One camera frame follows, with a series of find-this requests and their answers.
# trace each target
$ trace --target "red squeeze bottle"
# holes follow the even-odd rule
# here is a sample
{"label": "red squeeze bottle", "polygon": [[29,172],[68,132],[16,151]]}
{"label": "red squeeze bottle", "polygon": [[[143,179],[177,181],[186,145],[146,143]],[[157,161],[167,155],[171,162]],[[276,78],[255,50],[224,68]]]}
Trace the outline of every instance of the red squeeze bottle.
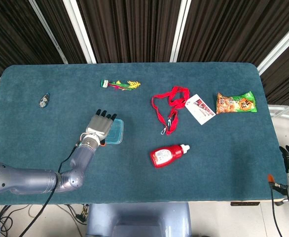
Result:
{"label": "red squeeze bottle", "polygon": [[156,168],[169,165],[189,150],[189,145],[173,145],[161,147],[150,152],[151,160]]}

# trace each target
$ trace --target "teal table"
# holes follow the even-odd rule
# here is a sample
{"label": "teal table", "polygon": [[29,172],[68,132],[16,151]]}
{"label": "teal table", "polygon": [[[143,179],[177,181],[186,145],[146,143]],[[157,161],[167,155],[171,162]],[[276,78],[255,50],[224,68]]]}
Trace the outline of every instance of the teal table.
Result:
{"label": "teal table", "polygon": [[[136,80],[134,91],[101,88],[102,79]],[[219,114],[204,125],[184,108],[170,136],[150,99],[174,85],[188,87],[215,111],[218,92],[251,90],[257,113]],[[50,93],[41,109],[40,98]],[[166,117],[166,100],[157,101]],[[257,69],[248,63],[130,63],[97,65],[21,65],[0,80],[0,162],[20,168],[57,170],[97,109],[124,120],[119,145],[100,147],[83,187],[55,194],[51,203],[270,199],[267,174],[279,182],[286,174]],[[155,169],[149,152],[188,144],[171,165]],[[0,194],[0,204],[43,203],[47,195]]]}

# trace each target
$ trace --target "green snack bag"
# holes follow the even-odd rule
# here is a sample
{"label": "green snack bag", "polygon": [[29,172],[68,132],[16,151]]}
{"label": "green snack bag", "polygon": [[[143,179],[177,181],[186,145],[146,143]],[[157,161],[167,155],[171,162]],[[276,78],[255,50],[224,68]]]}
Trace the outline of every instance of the green snack bag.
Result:
{"label": "green snack bag", "polygon": [[230,112],[257,112],[255,98],[251,91],[239,96],[217,96],[217,114]]}

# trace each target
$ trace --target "white bottle cap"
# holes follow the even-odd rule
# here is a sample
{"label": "white bottle cap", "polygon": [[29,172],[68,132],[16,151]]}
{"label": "white bottle cap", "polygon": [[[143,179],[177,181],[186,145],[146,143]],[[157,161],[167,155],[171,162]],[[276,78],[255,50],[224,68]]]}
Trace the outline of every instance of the white bottle cap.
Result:
{"label": "white bottle cap", "polygon": [[182,145],[180,145],[181,147],[182,147],[182,149],[183,149],[183,154],[185,154],[188,150],[189,150],[189,145],[184,145],[184,144],[182,144]]}

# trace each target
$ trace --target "white floor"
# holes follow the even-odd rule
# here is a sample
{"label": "white floor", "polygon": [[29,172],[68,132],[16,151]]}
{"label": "white floor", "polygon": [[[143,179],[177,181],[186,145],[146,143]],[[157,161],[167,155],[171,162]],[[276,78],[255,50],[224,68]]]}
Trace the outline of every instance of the white floor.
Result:
{"label": "white floor", "polygon": [[[273,124],[281,146],[289,145],[289,119],[276,118]],[[25,207],[12,206],[8,211]],[[74,204],[80,213],[82,205]],[[229,202],[190,202],[192,233],[194,237],[277,237],[270,201],[261,202],[258,206],[230,206]],[[14,212],[13,226],[8,236],[17,237],[32,221],[41,205],[32,205]],[[85,234],[86,226],[78,228],[64,205],[48,205],[35,224],[24,235],[25,237],[79,237]],[[284,237],[289,237],[289,203],[275,207],[278,225]]]}

